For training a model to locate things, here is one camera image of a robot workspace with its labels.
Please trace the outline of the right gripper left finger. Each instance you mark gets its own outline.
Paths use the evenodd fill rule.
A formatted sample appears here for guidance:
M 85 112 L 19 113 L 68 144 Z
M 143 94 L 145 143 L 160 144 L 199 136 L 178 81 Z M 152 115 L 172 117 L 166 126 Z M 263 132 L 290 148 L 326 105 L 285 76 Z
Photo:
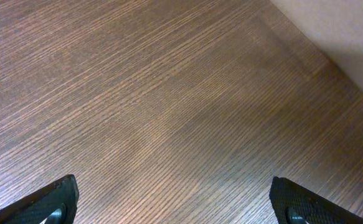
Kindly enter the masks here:
M 65 175 L 0 210 L 0 224 L 72 224 L 79 191 L 73 174 Z

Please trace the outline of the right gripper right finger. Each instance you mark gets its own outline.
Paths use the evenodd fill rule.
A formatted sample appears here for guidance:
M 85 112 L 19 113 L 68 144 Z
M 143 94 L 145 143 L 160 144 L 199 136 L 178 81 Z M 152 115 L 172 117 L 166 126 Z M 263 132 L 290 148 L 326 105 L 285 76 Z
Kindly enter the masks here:
M 269 197 L 281 224 L 363 224 L 363 218 L 284 177 L 273 178 Z

